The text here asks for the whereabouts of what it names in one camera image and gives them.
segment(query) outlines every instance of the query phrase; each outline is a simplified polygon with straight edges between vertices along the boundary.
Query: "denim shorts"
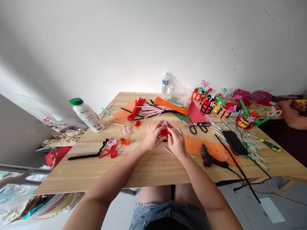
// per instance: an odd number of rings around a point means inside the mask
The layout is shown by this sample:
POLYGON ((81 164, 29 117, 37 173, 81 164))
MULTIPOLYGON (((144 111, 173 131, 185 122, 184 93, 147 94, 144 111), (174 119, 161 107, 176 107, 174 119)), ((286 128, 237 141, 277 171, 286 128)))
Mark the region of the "denim shorts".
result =
POLYGON ((205 212, 198 207, 169 201, 136 205, 129 230, 143 230, 150 222, 168 217, 191 230, 211 229, 205 212))

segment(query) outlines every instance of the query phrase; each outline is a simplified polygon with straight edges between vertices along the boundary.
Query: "orange foam sheet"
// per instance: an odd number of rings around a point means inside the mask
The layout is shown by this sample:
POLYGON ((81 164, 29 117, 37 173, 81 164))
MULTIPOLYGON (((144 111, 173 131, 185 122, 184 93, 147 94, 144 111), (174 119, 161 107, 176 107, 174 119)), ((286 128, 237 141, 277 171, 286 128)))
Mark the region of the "orange foam sheet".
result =
MULTIPOLYGON (((123 108, 132 112, 134 110, 134 107, 135 107, 135 100, 132 100, 128 104, 126 104, 123 108)), ((117 118, 117 119, 112 122, 121 124, 124 122, 124 120, 127 119, 127 116, 129 116, 130 114, 131 113, 120 109, 116 114, 113 115, 114 118, 117 118)))
MULTIPOLYGON (((202 142, 204 142, 205 146, 208 148, 210 155, 213 156, 215 159, 219 161, 226 161, 230 165, 234 165, 234 166, 236 165, 233 159, 231 158, 229 152, 224 148, 224 146, 221 143, 214 143, 214 142, 207 141, 207 140, 201 140, 201 139, 190 137, 187 135, 183 135, 183 136, 185 138, 185 149, 188 153, 202 157, 201 145, 202 145, 202 142)), ((239 159, 233 153, 230 147, 228 145, 226 145, 226 147, 230 150, 231 154, 233 155, 238 165, 242 167, 239 159)))

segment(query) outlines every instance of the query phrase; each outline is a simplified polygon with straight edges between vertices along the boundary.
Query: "bottle label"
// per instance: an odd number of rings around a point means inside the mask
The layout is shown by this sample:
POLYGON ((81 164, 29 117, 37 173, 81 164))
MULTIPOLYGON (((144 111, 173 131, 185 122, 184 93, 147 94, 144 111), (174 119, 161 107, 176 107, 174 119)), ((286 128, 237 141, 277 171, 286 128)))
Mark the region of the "bottle label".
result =
POLYGON ((168 84, 169 84, 168 81, 162 80, 162 85, 168 85, 168 84))
POLYGON ((92 130, 100 131, 104 129, 104 125, 101 123, 99 117, 94 111, 85 110, 77 114, 81 120, 92 130))

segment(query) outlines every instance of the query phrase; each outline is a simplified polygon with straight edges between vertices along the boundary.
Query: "green bottle cap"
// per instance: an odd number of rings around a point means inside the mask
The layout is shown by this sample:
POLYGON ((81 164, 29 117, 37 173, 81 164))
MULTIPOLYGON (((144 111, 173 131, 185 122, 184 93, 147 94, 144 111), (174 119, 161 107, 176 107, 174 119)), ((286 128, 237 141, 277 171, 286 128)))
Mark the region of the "green bottle cap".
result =
POLYGON ((71 105, 74 105, 74 106, 75 105, 80 105, 80 104, 83 103, 83 100, 81 98, 77 97, 77 98, 73 98, 73 99, 69 100, 69 103, 71 105))

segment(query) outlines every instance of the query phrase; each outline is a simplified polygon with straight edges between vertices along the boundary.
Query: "white floor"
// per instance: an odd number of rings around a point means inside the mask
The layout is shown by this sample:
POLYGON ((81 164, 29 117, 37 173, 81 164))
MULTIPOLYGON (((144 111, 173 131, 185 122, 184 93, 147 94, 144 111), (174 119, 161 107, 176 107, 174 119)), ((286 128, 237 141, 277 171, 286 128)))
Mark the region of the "white floor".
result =
MULTIPOLYGON (((307 204, 307 184, 295 184, 292 188, 285 192, 280 192, 278 186, 286 180, 282 177, 275 177, 271 181, 265 182, 263 185, 254 185, 255 191, 270 193, 274 192, 286 198, 307 204)), ((242 224, 244 230, 307 230, 307 206, 299 204, 276 195, 260 194, 261 198, 269 197, 286 221, 273 224, 264 211, 262 206, 254 198, 251 190, 242 188, 237 193, 233 192, 233 188, 239 184, 232 184, 220 187, 221 192, 233 209, 238 220, 242 224)), ((106 219, 101 229, 128 229, 135 203, 139 198, 139 188, 136 196, 120 193, 112 202, 106 219)), ((24 223, 11 224, 2 229, 31 229, 31 230, 60 230, 63 228, 71 212, 61 213, 53 219, 43 222, 28 221, 24 223)))

